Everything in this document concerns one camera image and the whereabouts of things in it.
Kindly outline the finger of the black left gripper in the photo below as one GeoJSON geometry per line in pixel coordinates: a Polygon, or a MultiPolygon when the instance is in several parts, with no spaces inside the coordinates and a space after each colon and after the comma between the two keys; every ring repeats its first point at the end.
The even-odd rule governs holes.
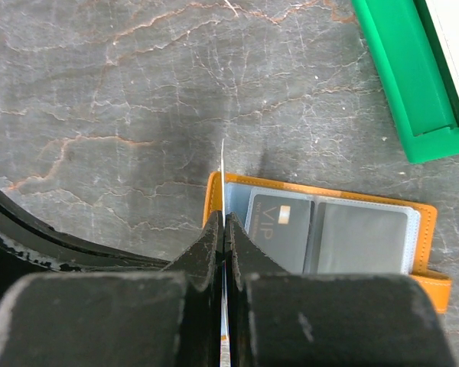
{"type": "Polygon", "coordinates": [[[0,300],[19,278],[35,272],[158,271],[168,264],[58,232],[0,191],[0,300]]]}

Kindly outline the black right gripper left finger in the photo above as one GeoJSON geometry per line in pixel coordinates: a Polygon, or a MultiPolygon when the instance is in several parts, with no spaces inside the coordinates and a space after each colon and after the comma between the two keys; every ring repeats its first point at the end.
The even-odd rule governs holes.
{"type": "Polygon", "coordinates": [[[0,270],[0,366],[217,366],[223,216],[160,271],[0,270]]]}

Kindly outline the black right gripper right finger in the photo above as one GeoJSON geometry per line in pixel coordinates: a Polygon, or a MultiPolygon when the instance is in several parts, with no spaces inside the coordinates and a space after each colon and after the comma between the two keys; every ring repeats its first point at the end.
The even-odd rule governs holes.
{"type": "Polygon", "coordinates": [[[424,288],[404,275],[290,274],[226,217],[234,366],[453,366],[424,288]]]}

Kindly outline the white credit card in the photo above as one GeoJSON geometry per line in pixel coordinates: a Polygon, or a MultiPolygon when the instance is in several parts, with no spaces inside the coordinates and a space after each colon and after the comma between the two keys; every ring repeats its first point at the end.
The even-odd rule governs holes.
{"type": "Polygon", "coordinates": [[[223,228],[226,228],[226,174],[225,174],[225,161],[224,161],[224,147],[225,138],[221,141],[220,149],[220,179],[221,179],[221,203],[222,203],[222,216],[223,216],[223,228]]]}

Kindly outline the green plastic bin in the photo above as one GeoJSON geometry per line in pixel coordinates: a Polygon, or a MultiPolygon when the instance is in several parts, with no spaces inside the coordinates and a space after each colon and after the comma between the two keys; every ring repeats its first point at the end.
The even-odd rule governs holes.
{"type": "Polygon", "coordinates": [[[447,67],[429,40],[433,25],[423,1],[354,1],[411,163],[459,154],[459,109],[447,88],[447,67]]]}

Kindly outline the black gold-lined credit card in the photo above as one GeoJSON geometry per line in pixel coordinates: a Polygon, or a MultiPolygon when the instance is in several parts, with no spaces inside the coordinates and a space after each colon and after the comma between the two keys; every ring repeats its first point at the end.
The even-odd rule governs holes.
{"type": "Polygon", "coordinates": [[[399,273],[407,224],[405,213],[325,203],[317,273],[399,273]]]}

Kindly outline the black VIP credit card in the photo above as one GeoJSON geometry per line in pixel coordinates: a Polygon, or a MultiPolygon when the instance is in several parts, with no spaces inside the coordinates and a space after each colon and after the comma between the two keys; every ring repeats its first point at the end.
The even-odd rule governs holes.
{"type": "Polygon", "coordinates": [[[312,195],[257,187],[250,193],[245,229],[279,266],[301,273],[313,213],[312,195]]]}

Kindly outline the orange leather card holder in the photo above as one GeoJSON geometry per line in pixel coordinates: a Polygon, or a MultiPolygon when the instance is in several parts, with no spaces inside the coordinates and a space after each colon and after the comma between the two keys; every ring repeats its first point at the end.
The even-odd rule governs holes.
{"type": "Polygon", "coordinates": [[[452,280],[428,267],[434,206],[213,172],[203,220],[217,210],[236,214],[253,243],[286,271],[405,274],[439,314],[448,309],[452,280]]]}

